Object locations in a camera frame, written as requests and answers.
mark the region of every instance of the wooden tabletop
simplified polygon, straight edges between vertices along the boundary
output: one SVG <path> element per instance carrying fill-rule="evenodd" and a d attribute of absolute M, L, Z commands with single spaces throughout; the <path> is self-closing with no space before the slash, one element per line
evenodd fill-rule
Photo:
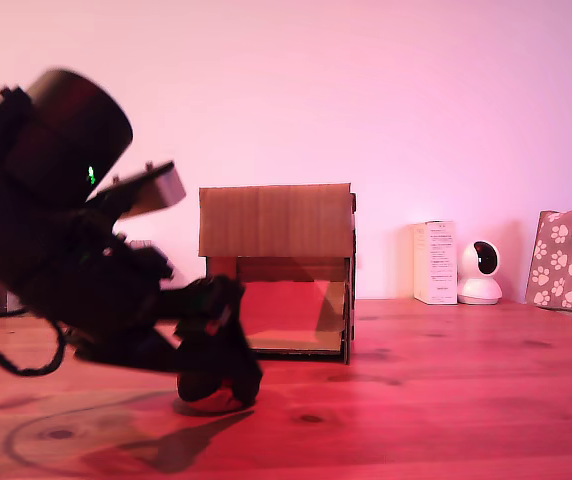
<path fill-rule="evenodd" d="M 22 367 L 39 319 L 0 320 Z M 358 301 L 351 365 L 271 361 L 257 405 L 186 415 L 175 378 L 81 363 L 0 369 L 0 479 L 572 479 L 572 317 Z"/>

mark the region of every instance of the product box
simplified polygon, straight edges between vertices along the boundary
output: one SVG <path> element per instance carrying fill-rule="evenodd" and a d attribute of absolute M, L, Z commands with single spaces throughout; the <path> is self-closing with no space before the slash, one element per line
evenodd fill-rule
<path fill-rule="evenodd" d="M 457 304 L 455 223 L 413 225 L 414 296 L 430 305 Z"/>

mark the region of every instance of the green led light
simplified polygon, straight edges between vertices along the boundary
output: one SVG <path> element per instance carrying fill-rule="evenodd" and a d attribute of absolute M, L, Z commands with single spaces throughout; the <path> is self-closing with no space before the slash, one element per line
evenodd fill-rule
<path fill-rule="evenodd" d="M 95 185 L 97 180 L 95 179 L 95 170 L 93 170 L 93 167 L 88 167 L 88 179 L 91 185 Z"/>

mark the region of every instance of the camera lens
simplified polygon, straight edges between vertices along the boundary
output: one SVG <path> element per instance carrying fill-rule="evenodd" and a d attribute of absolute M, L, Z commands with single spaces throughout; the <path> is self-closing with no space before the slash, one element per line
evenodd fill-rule
<path fill-rule="evenodd" d="M 497 268 L 497 253 L 486 242 L 475 242 L 477 252 L 477 267 L 484 275 L 490 275 Z"/>

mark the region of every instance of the white camera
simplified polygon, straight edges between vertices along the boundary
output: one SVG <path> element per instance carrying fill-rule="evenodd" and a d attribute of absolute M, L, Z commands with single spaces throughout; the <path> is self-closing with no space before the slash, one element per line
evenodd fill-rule
<path fill-rule="evenodd" d="M 476 241 L 462 253 L 457 282 L 457 300 L 469 305 L 494 305 L 502 289 L 493 278 L 500 265 L 499 250 L 487 241 Z"/>

